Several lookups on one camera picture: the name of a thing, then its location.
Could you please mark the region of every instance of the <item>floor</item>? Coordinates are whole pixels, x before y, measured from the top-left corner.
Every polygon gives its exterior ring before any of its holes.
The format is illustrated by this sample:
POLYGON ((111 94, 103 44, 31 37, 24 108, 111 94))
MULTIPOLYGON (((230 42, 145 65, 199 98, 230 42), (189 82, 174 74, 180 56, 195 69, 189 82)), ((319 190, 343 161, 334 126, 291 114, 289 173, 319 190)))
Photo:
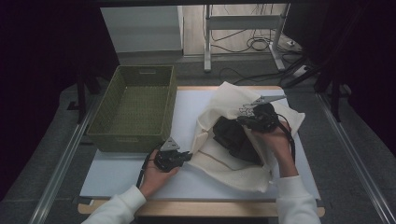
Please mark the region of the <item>floor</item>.
MULTIPOLYGON (((219 7, 221 13, 233 11, 229 7, 219 7)), ((222 81, 236 82, 242 76, 262 75, 259 78, 248 78, 239 82, 240 85, 276 85, 280 81, 294 79, 292 74, 282 76, 271 74, 276 71, 271 55, 265 52, 252 54, 216 54, 213 57, 211 73, 205 73, 203 57, 198 51, 191 50, 191 55, 183 56, 166 52, 155 56, 120 55, 121 64, 172 64, 177 70, 178 85, 219 85, 222 81)), ((298 60, 299 55, 290 56, 290 60, 298 60)), ((340 138, 340 127, 336 129, 328 116, 327 94, 317 95, 313 89, 317 77, 311 77, 293 88, 285 89, 290 107, 304 112, 306 119, 299 130, 309 165, 316 180, 326 214, 321 219, 324 224, 338 223, 392 223, 387 222, 378 212, 379 207, 396 210, 396 159, 375 133, 354 112, 347 98, 340 100, 341 131, 347 133, 353 149, 357 152, 350 156, 345 141, 340 138), (364 164, 361 175, 358 158, 364 164), (367 186, 373 185, 375 192, 367 186), (378 204, 377 199, 384 199, 378 204)), ((102 90, 106 89, 106 81, 99 79, 102 90)), ((87 91, 89 100, 100 97, 87 91)), ((37 205, 42 202, 51 176, 57 167, 64 149, 73 137, 77 126, 78 112, 67 110, 70 102, 77 100, 76 86, 63 91, 60 106, 54 120, 48 128, 34 156, 26 165, 20 177, 14 183, 6 198, 0 202, 1 223, 28 223, 37 205)), ((70 161, 63 181, 53 192, 48 213, 44 213, 43 223, 80 223, 87 216, 79 214, 75 199, 90 168, 96 148, 90 144, 87 136, 82 136, 76 153, 70 161)), ((137 223, 277 223, 275 218, 175 218, 175 217, 144 217, 137 223)))
MULTIPOLYGON (((213 16, 228 15, 280 15, 285 4, 253 4, 253 5, 212 5, 213 16)), ((183 53, 185 56, 204 53, 205 45, 205 6, 184 6, 183 53)), ((260 53, 269 52, 267 43, 257 41, 274 39, 275 31, 270 30, 214 30, 210 33, 211 52, 213 54, 226 53, 260 53)), ((284 49, 300 50, 299 46, 291 47, 287 44, 290 39, 281 36, 279 45, 284 49)))

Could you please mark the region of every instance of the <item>white cloth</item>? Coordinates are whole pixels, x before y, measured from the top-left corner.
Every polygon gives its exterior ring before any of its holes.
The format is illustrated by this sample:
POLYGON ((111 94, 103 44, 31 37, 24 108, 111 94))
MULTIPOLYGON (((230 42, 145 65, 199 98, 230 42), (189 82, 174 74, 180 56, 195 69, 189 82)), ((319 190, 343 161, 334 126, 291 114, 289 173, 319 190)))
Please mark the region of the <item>white cloth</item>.
MULTIPOLYGON (((276 165, 276 158, 271 150, 266 149, 264 142, 245 128, 250 142, 256 151, 260 152, 259 155, 263 162, 263 167, 261 167, 230 156, 226 148, 213 140, 212 132, 213 126, 221 116, 226 119, 236 119, 243 115, 240 111, 243 105, 251 104, 260 97, 257 92, 247 88, 237 87, 227 82, 221 84, 198 117, 191 147, 193 156, 189 164, 234 189, 267 191, 269 181, 272 180, 271 171, 276 165)), ((276 102, 271 104, 277 114, 288 120, 291 134, 294 136, 300 128, 305 114, 298 113, 276 102)))
MULTIPOLYGON (((300 176, 277 180, 277 213, 280 224, 319 224, 317 203, 300 176)), ((134 213, 146 202, 139 189, 132 186, 120 196, 97 208, 83 224, 123 224, 134 220, 134 213)))

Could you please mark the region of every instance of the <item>gray mat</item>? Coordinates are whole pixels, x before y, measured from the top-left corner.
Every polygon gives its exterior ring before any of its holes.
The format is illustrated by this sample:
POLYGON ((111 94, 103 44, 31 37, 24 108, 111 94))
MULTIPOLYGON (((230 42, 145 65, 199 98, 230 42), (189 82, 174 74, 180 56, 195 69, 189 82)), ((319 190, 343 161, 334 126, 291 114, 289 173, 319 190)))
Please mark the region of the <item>gray mat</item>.
MULTIPOLYGON (((219 70, 224 66, 232 66, 245 74, 259 74, 261 70, 270 73, 271 62, 219 62, 213 63, 211 74, 203 72, 203 63, 175 64, 179 85, 219 85, 221 80, 219 70)), ((306 119, 299 131, 306 156, 309 160, 319 193, 326 207, 326 215, 322 223, 381 223, 373 204, 361 186, 350 161, 338 142, 329 122, 327 121, 312 86, 302 85, 287 90, 290 106, 300 112, 305 112, 306 119)), ((46 136, 29 165, 9 192, 6 199, 0 202, 0 220, 2 223, 27 223, 35 205, 47 185, 50 175, 59 156, 62 154, 68 137, 74 131, 77 121, 77 111, 67 111, 70 101, 77 99, 75 87, 67 90, 61 97, 61 106, 51 123, 46 136)), ((396 163, 377 136, 361 121, 346 101, 341 101, 340 116, 345 129, 356 143, 362 159, 369 171, 375 177, 378 186, 393 206, 395 202, 394 174, 396 163)), ((81 142, 90 143, 83 137, 81 142)), ((95 147, 85 144, 79 146, 70 169, 56 196, 54 205, 49 211, 46 223, 79 223, 86 216, 78 213, 74 197, 79 195, 92 162, 95 147)), ((152 223, 158 219, 141 219, 139 223, 152 223)), ((258 221, 246 219, 246 222, 258 221)), ((206 219, 205 223, 229 223, 229 218, 206 219)))

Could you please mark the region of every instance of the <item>canvas tote bag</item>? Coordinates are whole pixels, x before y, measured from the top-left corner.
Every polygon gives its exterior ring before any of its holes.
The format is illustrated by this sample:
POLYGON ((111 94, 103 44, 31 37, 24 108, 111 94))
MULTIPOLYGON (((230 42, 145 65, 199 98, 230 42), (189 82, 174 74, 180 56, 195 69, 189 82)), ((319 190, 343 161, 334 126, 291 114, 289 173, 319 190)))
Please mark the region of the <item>canvas tote bag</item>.
MULTIPOLYGON (((251 130, 244 127, 248 139, 258 152, 263 166, 243 161, 230 155, 228 149, 213 139, 213 126, 223 116, 236 119, 243 115, 243 105, 251 104, 261 96, 245 87, 238 87, 224 82, 215 90, 209 104, 196 121, 189 164, 203 170, 219 182, 245 191, 265 192, 273 179, 272 169, 276 166, 276 158, 266 148, 264 142, 254 136, 251 130)), ((277 114, 284 116, 291 127, 291 135, 295 136, 302 124, 305 114, 298 113, 277 102, 271 103, 277 114)))

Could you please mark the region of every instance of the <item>white table surface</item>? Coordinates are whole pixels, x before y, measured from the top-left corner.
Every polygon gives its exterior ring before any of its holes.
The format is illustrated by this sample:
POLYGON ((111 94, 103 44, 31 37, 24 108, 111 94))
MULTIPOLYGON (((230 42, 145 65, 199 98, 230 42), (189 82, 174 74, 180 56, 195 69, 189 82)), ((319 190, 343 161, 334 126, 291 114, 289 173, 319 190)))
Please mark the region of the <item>white table surface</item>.
MULTIPOLYGON (((177 91, 171 136, 180 145, 180 151, 190 150, 196 120, 208 104, 213 92, 177 91)), ((256 90, 256 92, 261 95, 284 94, 283 90, 256 90)), ((284 105, 288 104, 286 99, 279 102, 284 105)), ((297 135, 294 141, 297 169, 307 190, 316 199, 320 199, 300 137, 297 135)), ((136 183, 145 156, 137 153, 104 153, 97 150, 80 196, 109 198, 114 194, 123 193, 136 183)), ((274 177, 275 180, 279 177, 277 167, 274 169, 274 177)), ((232 189, 185 162, 178 174, 171 178, 151 199, 262 201, 274 200, 276 196, 277 190, 274 185, 271 185, 264 193, 232 189)))

